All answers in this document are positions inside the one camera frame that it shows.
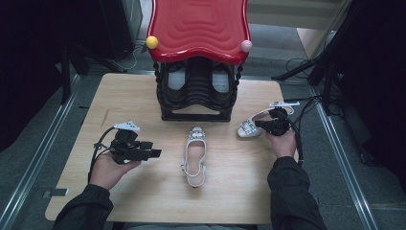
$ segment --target black handheld controller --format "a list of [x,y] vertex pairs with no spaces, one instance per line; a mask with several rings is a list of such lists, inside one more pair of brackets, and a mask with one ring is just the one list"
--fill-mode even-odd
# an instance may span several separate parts
[[158,158],[160,149],[153,149],[152,142],[136,141],[138,134],[132,130],[119,129],[111,142],[110,152],[117,164],[125,160],[147,161],[149,158]]
[[290,124],[287,121],[287,112],[281,107],[276,107],[269,110],[269,116],[271,121],[255,121],[255,126],[265,129],[267,132],[271,132],[275,136],[284,135],[290,128]]

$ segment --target person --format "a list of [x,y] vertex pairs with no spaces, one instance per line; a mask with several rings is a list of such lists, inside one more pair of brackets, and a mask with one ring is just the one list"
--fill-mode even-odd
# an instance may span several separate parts
[[[274,230],[327,229],[316,200],[308,191],[309,178],[293,158],[296,140],[293,131],[283,136],[266,133],[277,160],[267,180],[271,189],[271,221]],[[103,229],[113,209],[109,199],[112,189],[128,171],[141,162],[118,165],[110,152],[98,157],[89,184],[82,194],[69,201],[58,214],[54,230]]]

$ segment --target black jacket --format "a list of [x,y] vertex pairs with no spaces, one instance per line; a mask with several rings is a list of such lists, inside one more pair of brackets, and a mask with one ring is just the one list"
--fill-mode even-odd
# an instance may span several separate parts
[[[277,159],[268,174],[271,188],[271,220],[274,230],[327,229],[319,207],[308,192],[307,173],[291,157]],[[56,218],[54,228],[103,229],[113,204],[110,193],[87,185],[83,193],[69,201]]]

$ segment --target person's left hand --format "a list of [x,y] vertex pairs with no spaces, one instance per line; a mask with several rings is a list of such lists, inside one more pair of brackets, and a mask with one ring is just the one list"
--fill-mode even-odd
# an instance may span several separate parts
[[141,161],[130,161],[119,165],[113,160],[111,152],[102,154],[96,160],[89,184],[97,185],[106,190],[112,189],[128,171],[138,167]]

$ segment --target shoe insole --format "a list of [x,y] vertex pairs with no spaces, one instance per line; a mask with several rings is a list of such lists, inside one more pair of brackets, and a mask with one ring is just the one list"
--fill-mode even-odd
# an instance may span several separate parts
[[[187,155],[188,155],[188,163],[187,163],[188,174],[191,175],[198,174],[200,168],[200,160],[204,156],[204,143],[199,141],[189,143]],[[188,176],[188,179],[192,185],[200,185],[204,180],[204,173],[200,172],[198,176],[193,177]]]

